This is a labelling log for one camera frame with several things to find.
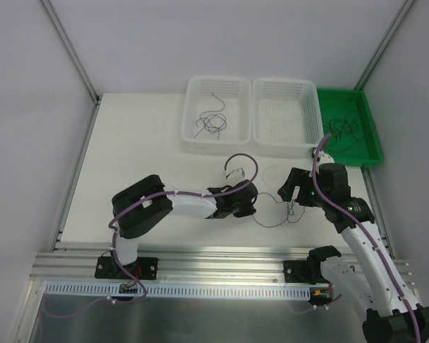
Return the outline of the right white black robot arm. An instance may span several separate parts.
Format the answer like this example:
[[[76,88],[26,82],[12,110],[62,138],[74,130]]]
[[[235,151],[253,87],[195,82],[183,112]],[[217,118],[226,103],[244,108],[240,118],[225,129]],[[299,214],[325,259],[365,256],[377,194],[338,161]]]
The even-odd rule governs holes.
[[[278,195],[285,202],[317,207],[342,236],[364,274],[350,268],[334,246],[312,249],[303,261],[286,261],[284,273],[295,281],[331,283],[364,316],[367,342],[426,342],[429,307],[405,283],[388,254],[368,203],[353,197],[342,164],[318,164],[309,171],[291,168]]]

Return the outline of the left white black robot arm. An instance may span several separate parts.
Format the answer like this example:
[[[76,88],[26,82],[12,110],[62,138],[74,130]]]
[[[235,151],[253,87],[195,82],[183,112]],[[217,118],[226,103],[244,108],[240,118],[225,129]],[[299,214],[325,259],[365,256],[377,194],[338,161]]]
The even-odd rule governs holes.
[[[136,269],[139,238],[169,214],[203,219],[243,218],[256,212],[257,187],[249,179],[236,185],[210,187],[205,193],[178,191],[166,187],[156,174],[149,175],[112,198],[115,257],[111,269],[128,278]]]

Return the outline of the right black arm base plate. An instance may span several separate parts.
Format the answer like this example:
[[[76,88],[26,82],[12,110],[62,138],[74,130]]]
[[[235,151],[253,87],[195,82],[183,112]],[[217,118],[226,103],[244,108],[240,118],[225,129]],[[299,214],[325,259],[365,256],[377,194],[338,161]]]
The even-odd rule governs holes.
[[[305,260],[285,260],[282,265],[285,283],[308,283],[308,267]]]

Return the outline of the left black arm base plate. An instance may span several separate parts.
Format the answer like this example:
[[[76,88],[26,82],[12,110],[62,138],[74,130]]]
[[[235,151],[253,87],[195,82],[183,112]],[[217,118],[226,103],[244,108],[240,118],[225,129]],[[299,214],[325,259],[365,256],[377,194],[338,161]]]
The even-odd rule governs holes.
[[[112,255],[100,256],[97,260],[94,278],[130,279],[124,272],[124,270],[127,270],[128,273],[139,280],[155,280],[157,278],[158,262],[158,258],[155,257],[138,257],[135,262],[121,268]]]

